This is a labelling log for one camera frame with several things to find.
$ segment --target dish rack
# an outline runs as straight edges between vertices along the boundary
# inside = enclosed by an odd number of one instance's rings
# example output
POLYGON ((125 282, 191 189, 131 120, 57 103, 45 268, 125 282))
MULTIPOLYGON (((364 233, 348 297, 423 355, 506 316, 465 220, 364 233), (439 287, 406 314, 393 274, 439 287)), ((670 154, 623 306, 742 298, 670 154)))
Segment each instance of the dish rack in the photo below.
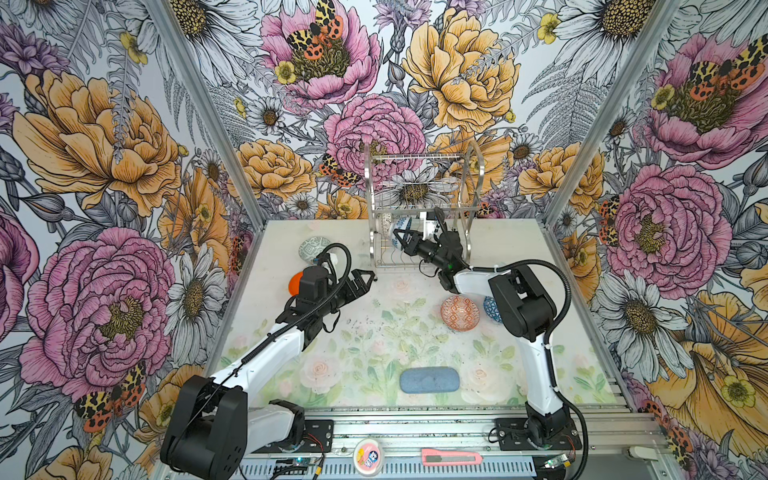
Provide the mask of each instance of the dish rack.
POLYGON ((366 199, 370 230, 369 252, 371 263, 375 269, 390 271, 419 268, 420 259, 418 257, 410 257, 392 244, 389 239, 389 226, 400 217, 414 217, 416 223, 412 227, 419 229, 420 213, 432 211, 435 207, 442 208, 446 218, 453 220, 449 228, 460 232, 464 256, 469 261, 472 253, 469 231, 472 228, 474 212, 478 209, 480 193, 482 192, 485 159, 474 138, 467 142, 468 146, 464 154, 371 155, 370 145, 364 145, 366 199), (414 181, 404 184, 388 179, 376 186, 373 182, 372 166, 387 161, 419 165, 418 170, 414 171, 414 176, 410 179, 406 178, 406 180, 414 181), (461 165, 461 178, 457 179, 455 176, 443 178, 432 176, 430 178, 429 173, 432 171, 430 169, 434 168, 436 164, 461 165), (473 184, 472 194, 469 193, 468 176, 470 181, 474 176, 477 178, 477 183, 473 184), (454 185, 454 189, 447 191, 450 186, 454 185), (433 195, 425 202, 414 200, 428 192, 438 193, 438 195, 433 195), (459 221, 462 225, 461 228, 458 228, 459 221))

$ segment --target pink peony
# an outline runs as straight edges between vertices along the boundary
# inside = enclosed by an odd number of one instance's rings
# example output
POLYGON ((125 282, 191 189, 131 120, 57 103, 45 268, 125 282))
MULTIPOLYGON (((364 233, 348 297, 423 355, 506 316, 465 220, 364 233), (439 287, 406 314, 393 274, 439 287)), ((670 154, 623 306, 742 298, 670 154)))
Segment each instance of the pink peony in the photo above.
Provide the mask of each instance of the pink peony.
POLYGON ((163 329, 174 281, 165 253, 128 228, 54 253, 29 290, 36 336, 22 350, 22 378, 78 399, 111 389, 141 361, 156 372, 170 349, 163 329))
MULTIPOLYGON (((371 154, 417 154, 426 147, 422 122, 416 113, 377 94, 353 98, 341 114, 328 117, 325 127, 328 153, 342 169, 358 174, 361 184, 365 182, 364 144, 371 144, 371 154)), ((373 167, 373 182, 379 186, 382 180, 403 170, 414 170, 417 163, 387 160, 377 164, 373 167)))
POLYGON ((679 162, 697 162, 709 170, 725 167, 768 135, 768 74, 742 91, 729 86, 705 101, 690 96, 692 64, 711 61, 721 65, 748 45, 731 47, 730 38, 718 45, 715 36, 694 35, 667 63, 667 71, 656 79, 657 93, 643 125, 645 139, 654 151, 663 151, 679 162))
POLYGON ((24 304, 24 284, 39 262, 38 247, 29 233, 0 212, 0 341, 16 324, 24 304))
MULTIPOLYGON (((358 93, 370 91, 376 83, 381 56, 381 45, 377 35, 368 36, 368 31, 366 27, 360 25, 360 18, 354 8, 347 13, 340 2, 334 2, 334 5, 336 15, 343 21, 342 41, 334 48, 343 49, 338 54, 340 58, 346 58, 346 55, 349 55, 349 64, 343 72, 329 71, 308 80, 298 77, 295 81, 286 84, 289 94, 302 110, 343 103, 358 93)), ((294 62, 293 49, 288 45, 286 38, 295 31, 309 30, 310 24, 315 21, 315 11, 313 6, 309 13, 297 10, 294 16, 289 16, 285 11, 281 11, 279 16, 267 15, 262 19, 262 49, 267 52, 262 59, 266 67, 274 69, 280 65, 281 61, 294 62)), ((300 61, 304 61, 301 55, 298 56, 300 61)), ((339 69, 339 65, 331 65, 332 62, 326 62, 325 58, 314 62, 315 65, 325 65, 327 70, 339 69)), ((286 107, 296 110, 296 105, 290 103, 286 104, 286 107)))
POLYGON ((714 179, 691 165, 643 167, 619 197, 611 267, 658 285, 664 298, 696 293, 728 254, 732 232, 722 205, 714 179))

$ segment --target table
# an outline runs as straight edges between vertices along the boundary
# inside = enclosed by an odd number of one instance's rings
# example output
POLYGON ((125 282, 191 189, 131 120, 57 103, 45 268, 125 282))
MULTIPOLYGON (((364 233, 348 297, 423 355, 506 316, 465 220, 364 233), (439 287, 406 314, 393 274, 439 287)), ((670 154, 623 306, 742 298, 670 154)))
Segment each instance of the table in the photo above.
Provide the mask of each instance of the table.
MULTIPOLYGON (((367 220, 275 220, 267 224, 219 359, 229 365, 260 341, 282 311, 288 282, 306 264, 300 244, 320 235, 347 245, 352 268, 371 270, 367 220)), ((472 227, 472 264, 504 265, 538 258, 553 261, 536 220, 476 220, 472 227)), ((533 266, 555 304, 563 302, 557 275, 533 266)), ((431 273, 430 266, 425 272, 431 273)), ((436 278, 418 270, 378 272, 371 291, 341 309, 333 333, 320 333, 301 356, 285 365, 252 405, 285 399, 305 408, 384 406, 516 406, 525 403, 526 382, 515 338, 488 318, 481 296, 469 296, 481 319, 468 332, 449 329, 440 305, 452 294, 436 278), (453 393, 407 395, 400 391, 404 369, 449 366, 460 375, 453 393)), ((332 316, 326 325, 333 324, 332 316)), ((558 382, 577 404, 614 403, 593 346, 575 309, 552 336, 558 382)))

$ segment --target orange patterned bowl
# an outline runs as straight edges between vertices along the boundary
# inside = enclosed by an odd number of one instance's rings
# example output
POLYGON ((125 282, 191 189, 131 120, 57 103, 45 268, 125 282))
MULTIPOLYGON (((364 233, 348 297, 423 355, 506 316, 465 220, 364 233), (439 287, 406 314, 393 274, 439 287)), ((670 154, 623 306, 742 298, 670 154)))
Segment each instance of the orange patterned bowl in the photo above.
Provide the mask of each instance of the orange patterned bowl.
POLYGON ((480 310, 475 302, 459 295, 451 296, 442 303, 440 316, 447 326, 459 332, 471 330, 480 322, 480 310))

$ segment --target wall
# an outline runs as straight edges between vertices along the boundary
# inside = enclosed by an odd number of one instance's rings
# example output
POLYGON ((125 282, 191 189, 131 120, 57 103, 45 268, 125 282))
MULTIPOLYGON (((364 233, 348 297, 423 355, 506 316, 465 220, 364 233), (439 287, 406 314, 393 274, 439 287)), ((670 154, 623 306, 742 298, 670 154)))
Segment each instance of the wall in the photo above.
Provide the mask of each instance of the wall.
POLYGON ((146 479, 253 228, 141 2, 0 15, 3 477, 146 479))
POLYGON ((766 18, 765 2, 684 4, 672 25, 688 31, 605 132, 603 194, 588 209, 575 194, 554 222, 688 478, 768 478, 766 18))
MULTIPOLYGON (((509 218, 550 204, 654 0, 209 3, 172 5, 269 218, 365 217, 364 143, 462 153, 471 136, 486 161, 478 216, 509 218), (331 3, 333 20, 317 15, 331 3), (219 38, 214 18, 238 33, 219 38), (314 45, 314 22, 341 33, 314 45)), ((664 48, 698 18, 678 22, 664 48)), ((581 185, 583 214, 603 194, 604 163, 596 156, 581 185)), ((374 181, 388 182, 388 203, 439 203, 450 190, 440 183, 461 171, 432 166, 379 164, 374 181)))

